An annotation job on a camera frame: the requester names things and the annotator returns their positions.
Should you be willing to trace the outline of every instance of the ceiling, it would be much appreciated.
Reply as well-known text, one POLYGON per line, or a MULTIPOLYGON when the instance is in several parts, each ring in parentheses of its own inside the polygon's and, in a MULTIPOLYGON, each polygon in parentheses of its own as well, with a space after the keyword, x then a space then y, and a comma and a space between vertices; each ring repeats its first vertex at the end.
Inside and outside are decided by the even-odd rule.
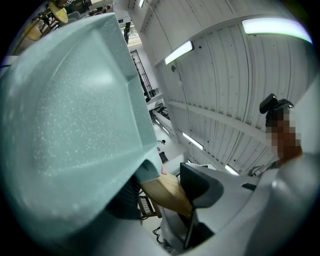
POLYGON ((129 14, 139 27, 189 158, 199 164, 210 161, 218 168, 229 164, 243 174, 275 161, 259 104, 274 93, 295 105, 318 66, 312 44, 286 35, 247 35, 241 21, 261 15, 292 18, 291 14, 266 0, 149 2, 143 8, 135 4, 129 14), (165 65, 163 59, 188 40, 194 50, 165 65), (201 143, 203 150, 190 145, 182 132, 201 143))

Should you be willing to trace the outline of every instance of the floor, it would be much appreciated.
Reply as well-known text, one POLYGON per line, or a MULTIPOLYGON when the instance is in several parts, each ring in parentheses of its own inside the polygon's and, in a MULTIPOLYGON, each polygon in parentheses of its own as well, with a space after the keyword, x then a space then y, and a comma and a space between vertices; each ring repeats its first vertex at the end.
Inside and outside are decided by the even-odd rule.
MULTIPOLYGON (((142 221, 142 226, 145 228, 146 232, 152 239, 157 241, 157 236, 152 233, 153 230, 157 229, 161 224, 162 218, 155 217, 149 217, 142 221)), ((157 231, 157 234, 160 235, 159 241, 162 242, 162 235, 161 235, 161 229, 157 231)))

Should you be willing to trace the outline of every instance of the person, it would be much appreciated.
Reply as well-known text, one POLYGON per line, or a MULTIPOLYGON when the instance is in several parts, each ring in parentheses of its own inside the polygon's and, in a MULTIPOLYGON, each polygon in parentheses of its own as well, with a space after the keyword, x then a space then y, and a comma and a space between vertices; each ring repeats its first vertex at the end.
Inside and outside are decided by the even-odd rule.
POLYGON ((300 136, 296 127, 290 124, 290 115, 294 105, 286 100, 278 101, 272 93, 260 104, 260 113, 265 117, 266 133, 271 139, 271 146, 276 149, 278 160, 267 165, 253 167, 248 175, 260 176, 267 170, 280 168, 290 160, 303 155, 300 136))
POLYGON ((95 16, 95 15, 99 15, 99 14, 105 14, 107 11, 110 10, 110 5, 107 6, 101 6, 101 7, 97 7, 91 11, 89 11, 89 16, 95 16))

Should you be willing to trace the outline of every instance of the fluorescent light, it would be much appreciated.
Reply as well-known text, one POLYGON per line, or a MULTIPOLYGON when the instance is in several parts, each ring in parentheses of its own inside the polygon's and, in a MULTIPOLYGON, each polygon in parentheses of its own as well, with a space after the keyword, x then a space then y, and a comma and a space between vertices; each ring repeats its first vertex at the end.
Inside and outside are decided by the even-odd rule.
POLYGON ((144 5, 145 0, 140 0, 139 6, 140 8, 142 8, 142 6, 144 5))
POLYGON ((167 134, 169 134, 169 132, 166 130, 166 128, 164 128, 164 127, 162 127, 162 128, 166 131, 167 134))
POLYGON ((224 168, 226 168, 230 173, 232 173, 233 175, 239 175, 235 169, 233 169, 230 165, 226 165, 224 168))
POLYGON ((283 34, 312 43, 304 27, 294 20, 286 18, 253 18, 243 20, 242 25, 247 34, 283 34))
POLYGON ((200 143, 196 142, 193 138, 191 138, 189 135, 182 133, 184 137, 186 137, 189 141, 191 141, 194 145, 196 145, 199 149, 203 150, 204 146, 202 146, 200 143))
POLYGON ((178 59, 182 55, 194 50, 194 44, 191 41, 186 42, 178 49, 176 49, 173 53, 171 53, 168 57, 165 58, 165 64, 168 65, 169 63, 173 62, 174 60, 178 59))

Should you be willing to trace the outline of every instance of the black cable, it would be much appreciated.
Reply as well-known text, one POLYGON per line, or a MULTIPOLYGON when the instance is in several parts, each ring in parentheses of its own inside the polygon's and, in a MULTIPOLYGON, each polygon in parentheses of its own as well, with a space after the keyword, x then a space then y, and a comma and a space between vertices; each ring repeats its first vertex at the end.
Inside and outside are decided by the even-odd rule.
POLYGON ((163 244, 163 242, 160 242, 160 241, 159 241, 160 235, 157 234, 157 231, 158 231, 159 229, 160 229, 160 226, 159 226, 158 228, 156 228, 155 230, 153 230, 152 233, 153 233, 154 235, 156 235, 156 241, 157 241, 159 244, 163 244))

